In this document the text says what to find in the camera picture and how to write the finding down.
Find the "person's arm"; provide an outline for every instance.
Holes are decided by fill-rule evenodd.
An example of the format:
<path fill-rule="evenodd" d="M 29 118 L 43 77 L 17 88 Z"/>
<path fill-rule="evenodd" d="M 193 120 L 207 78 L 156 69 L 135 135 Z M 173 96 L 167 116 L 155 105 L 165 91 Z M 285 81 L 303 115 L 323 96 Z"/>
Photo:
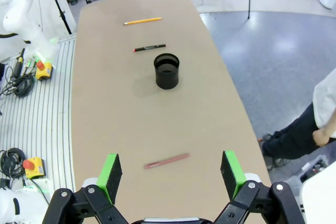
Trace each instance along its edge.
<path fill-rule="evenodd" d="M 336 131 L 336 109 L 332 113 L 329 122 L 321 129 L 313 132 L 313 139 L 318 146 L 324 146 L 329 138 Z"/>

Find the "marker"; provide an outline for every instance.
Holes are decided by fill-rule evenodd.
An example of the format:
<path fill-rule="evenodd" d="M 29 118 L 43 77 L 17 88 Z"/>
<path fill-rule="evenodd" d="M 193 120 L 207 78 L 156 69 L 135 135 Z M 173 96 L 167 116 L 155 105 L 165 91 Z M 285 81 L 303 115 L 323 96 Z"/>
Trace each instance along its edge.
<path fill-rule="evenodd" d="M 149 22 L 149 21 L 156 21 L 156 20 L 162 20 L 162 18 L 149 18 L 149 19 L 142 19 L 142 20 L 136 20 L 131 22 L 125 22 L 124 25 L 131 25 L 131 24 L 137 24 L 137 23 L 143 23 L 143 22 Z"/>
<path fill-rule="evenodd" d="M 155 49 L 155 48 L 160 48 L 160 47 L 165 47 L 166 44 L 161 44 L 161 45 L 156 45 L 156 46 L 149 46 L 149 47 L 140 47 L 140 48 L 135 48 L 133 49 L 133 52 L 138 52 L 138 51 L 143 51 L 143 50 L 150 50 L 150 49 Z"/>
<path fill-rule="evenodd" d="M 171 163 L 171 162 L 174 162 L 174 161 L 184 159 L 184 158 L 189 157 L 189 156 L 190 156 L 189 153 L 185 153 L 185 154 L 182 154 L 182 155 L 179 155 L 179 156 L 176 156 L 176 157 L 172 157 L 172 158 L 169 158 L 169 159 L 166 159 L 166 160 L 163 160 L 163 161 L 157 161 L 157 162 L 154 162 L 154 163 L 151 163 L 151 164 L 146 164 L 144 168 L 145 169 L 154 168 L 156 166 L 165 165 L 165 164 L 168 164 L 168 163 Z"/>

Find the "black cup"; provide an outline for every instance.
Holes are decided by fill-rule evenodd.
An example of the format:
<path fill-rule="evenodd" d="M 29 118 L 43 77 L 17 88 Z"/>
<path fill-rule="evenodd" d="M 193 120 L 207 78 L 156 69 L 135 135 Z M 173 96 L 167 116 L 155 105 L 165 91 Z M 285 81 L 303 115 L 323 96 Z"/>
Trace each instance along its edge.
<path fill-rule="evenodd" d="M 179 59 L 173 54 L 161 54 L 154 60 L 156 84 L 161 89 L 172 89 L 178 84 Z"/>

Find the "striped metal surface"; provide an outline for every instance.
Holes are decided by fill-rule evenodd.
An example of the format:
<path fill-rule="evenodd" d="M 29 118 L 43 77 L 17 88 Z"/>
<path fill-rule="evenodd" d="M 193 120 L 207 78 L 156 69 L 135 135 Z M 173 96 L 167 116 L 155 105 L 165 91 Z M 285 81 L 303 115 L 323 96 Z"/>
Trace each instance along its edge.
<path fill-rule="evenodd" d="M 0 149 L 16 147 L 27 158 L 41 157 L 54 190 L 75 187 L 70 113 L 75 43 L 76 35 L 59 40 L 51 80 L 36 81 L 24 98 L 11 94 L 0 99 Z"/>

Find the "person's hand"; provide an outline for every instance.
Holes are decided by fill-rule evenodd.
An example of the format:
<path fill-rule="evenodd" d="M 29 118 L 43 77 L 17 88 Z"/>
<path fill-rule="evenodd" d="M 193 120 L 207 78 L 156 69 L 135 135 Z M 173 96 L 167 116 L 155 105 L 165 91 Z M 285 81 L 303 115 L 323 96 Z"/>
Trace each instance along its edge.
<path fill-rule="evenodd" d="M 329 135 L 326 133 L 324 128 L 321 128 L 313 132 L 313 139 L 317 146 L 325 146 L 329 142 Z"/>

